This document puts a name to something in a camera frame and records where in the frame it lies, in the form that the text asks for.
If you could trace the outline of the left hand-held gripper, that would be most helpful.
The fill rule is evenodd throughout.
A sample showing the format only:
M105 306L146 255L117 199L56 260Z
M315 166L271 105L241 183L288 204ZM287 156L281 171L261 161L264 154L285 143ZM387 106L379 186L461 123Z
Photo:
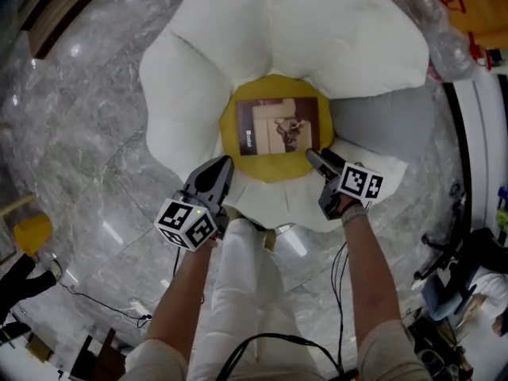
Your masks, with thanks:
M222 206L225 195L189 193L225 193L234 172L230 156L206 161L191 172L184 190L167 198L154 226L165 239L187 251L196 252L208 240L222 240L229 216Z

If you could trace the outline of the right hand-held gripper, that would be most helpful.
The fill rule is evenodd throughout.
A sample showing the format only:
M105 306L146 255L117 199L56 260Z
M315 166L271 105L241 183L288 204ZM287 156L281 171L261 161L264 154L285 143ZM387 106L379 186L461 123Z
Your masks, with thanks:
M346 194L364 206L370 206L379 197L383 185L381 174L348 163L329 148L323 148L321 154L308 148L305 155L312 167L325 179L318 205L327 220L341 217L340 194Z

